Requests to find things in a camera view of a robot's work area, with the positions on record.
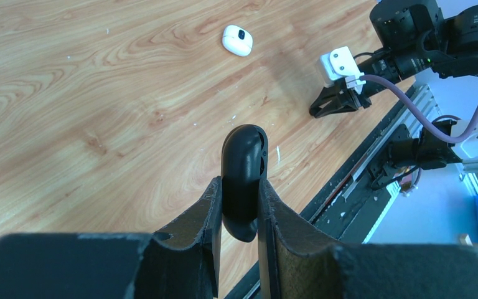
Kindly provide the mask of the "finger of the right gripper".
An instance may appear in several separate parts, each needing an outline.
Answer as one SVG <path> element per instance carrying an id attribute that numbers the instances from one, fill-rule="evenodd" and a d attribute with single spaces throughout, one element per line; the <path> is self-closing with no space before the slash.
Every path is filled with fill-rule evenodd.
<path id="1" fill-rule="evenodd" d="M 339 98 L 340 92 L 343 92 L 343 90 L 337 85 L 324 87 L 311 104 L 311 108 L 342 108 L 342 100 Z"/>
<path id="2" fill-rule="evenodd" d="M 338 113 L 355 112 L 359 105 L 352 100 L 339 100 L 337 98 L 317 99 L 309 107 L 309 114 L 314 118 L 322 118 Z"/>

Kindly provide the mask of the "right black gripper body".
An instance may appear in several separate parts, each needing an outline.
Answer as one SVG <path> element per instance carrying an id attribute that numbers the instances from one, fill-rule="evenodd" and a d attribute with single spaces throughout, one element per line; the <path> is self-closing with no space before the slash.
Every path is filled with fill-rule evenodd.
<path id="1" fill-rule="evenodd" d="M 349 88 L 345 80 L 337 80 L 334 87 L 339 110 L 366 109 L 372 105 L 371 99 L 365 95 L 358 94 L 353 88 Z"/>

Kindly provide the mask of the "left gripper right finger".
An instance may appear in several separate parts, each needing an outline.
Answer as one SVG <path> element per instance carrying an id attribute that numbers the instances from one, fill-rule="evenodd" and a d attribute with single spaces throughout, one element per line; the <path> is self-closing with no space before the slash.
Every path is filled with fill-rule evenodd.
<path id="1" fill-rule="evenodd" d="M 269 181 L 258 191 L 263 298 L 478 298 L 478 248 L 346 244 L 287 206 Z"/>

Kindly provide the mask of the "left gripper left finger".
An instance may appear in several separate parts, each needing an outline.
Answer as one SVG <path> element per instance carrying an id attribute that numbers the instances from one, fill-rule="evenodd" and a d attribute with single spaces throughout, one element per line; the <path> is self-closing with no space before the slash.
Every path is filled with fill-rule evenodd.
<path id="1" fill-rule="evenodd" d="M 153 233 L 0 237 L 0 298 L 216 298 L 222 180 Z"/>

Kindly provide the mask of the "black oval case cover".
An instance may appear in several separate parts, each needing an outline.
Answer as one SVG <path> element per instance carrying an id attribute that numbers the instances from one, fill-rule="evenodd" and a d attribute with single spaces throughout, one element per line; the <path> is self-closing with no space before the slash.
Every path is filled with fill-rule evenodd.
<path id="1" fill-rule="evenodd" d="M 268 139 L 257 125 L 234 128 L 222 146 L 222 212 L 229 234 L 251 242 L 257 234 L 258 192 L 267 177 Z"/>

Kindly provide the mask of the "white earbud charging case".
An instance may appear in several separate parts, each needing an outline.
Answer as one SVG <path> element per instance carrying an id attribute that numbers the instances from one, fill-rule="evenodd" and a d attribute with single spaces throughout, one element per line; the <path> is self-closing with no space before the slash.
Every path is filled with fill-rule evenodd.
<path id="1" fill-rule="evenodd" d="M 246 57 L 252 51 L 253 37 L 243 28 L 230 24 L 223 31 L 222 45 L 229 52 L 240 57 Z"/>

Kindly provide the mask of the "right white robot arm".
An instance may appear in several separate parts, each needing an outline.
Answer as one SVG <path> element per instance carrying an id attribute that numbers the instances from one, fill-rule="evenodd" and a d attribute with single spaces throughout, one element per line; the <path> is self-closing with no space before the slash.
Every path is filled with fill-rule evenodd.
<path id="1" fill-rule="evenodd" d="M 370 21 L 382 47 L 363 62 L 346 46 L 320 56 L 326 86 L 311 104 L 311 116 L 368 108 L 371 97 L 387 89 L 423 128 L 417 138 L 389 142 L 386 164 L 430 170 L 477 159 L 478 105 L 468 121 L 430 121 L 397 85 L 426 69 L 441 78 L 478 77 L 478 5 L 445 18 L 436 1 L 381 1 Z"/>

